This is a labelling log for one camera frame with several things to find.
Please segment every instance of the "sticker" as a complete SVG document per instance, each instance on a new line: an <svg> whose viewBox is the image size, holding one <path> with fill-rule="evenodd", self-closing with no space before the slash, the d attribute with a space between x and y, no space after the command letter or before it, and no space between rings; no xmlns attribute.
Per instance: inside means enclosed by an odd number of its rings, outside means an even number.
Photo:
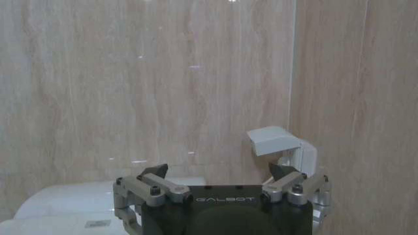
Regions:
<svg viewBox="0 0 418 235"><path fill-rule="evenodd" d="M92 229L92 228L100 228L100 227L109 227L110 226L110 220L92 220L86 221L84 228Z"/></svg>

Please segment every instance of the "wall tile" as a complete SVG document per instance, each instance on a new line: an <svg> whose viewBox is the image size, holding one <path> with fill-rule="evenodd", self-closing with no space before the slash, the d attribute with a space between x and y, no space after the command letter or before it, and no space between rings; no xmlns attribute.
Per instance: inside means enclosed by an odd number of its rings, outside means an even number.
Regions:
<svg viewBox="0 0 418 235"><path fill-rule="evenodd" d="M416 1L297 1L291 131L333 181L323 234L418 231L416 11Z"/></svg>
<svg viewBox="0 0 418 235"><path fill-rule="evenodd" d="M292 12L285 0L1 1L1 217L50 184L160 163L261 181L245 131L288 122Z"/></svg>

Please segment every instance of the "toilet tank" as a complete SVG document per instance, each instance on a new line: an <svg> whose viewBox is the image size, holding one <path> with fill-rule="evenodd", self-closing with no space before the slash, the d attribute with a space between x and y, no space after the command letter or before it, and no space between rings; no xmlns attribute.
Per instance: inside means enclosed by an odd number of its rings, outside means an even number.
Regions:
<svg viewBox="0 0 418 235"><path fill-rule="evenodd" d="M178 185L205 185L202 177L166 178ZM112 181L55 185L42 189L19 206L14 219L70 213L113 211Z"/></svg>

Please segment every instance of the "toilet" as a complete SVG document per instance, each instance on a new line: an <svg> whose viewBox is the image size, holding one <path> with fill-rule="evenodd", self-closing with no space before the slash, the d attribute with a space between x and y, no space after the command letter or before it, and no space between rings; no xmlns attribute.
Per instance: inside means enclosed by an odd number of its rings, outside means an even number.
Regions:
<svg viewBox="0 0 418 235"><path fill-rule="evenodd" d="M178 185L205 185L202 177L166 180ZM23 202L14 218L0 223L0 234L126 235L113 215L112 184L92 182L42 189Z"/></svg>

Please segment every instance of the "white bracket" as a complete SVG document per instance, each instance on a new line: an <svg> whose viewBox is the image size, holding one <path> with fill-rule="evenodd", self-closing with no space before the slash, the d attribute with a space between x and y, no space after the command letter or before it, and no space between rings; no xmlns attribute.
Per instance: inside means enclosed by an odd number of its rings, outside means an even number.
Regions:
<svg viewBox="0 0 418 235"><path fill-rule="evenodd" d="M316 148L304 140L296 138L279 126L268 126L246 132L250 139L252 150L256 156L291 151L279 163L292 166L297 171L311 177L316 172Z"/></svg>

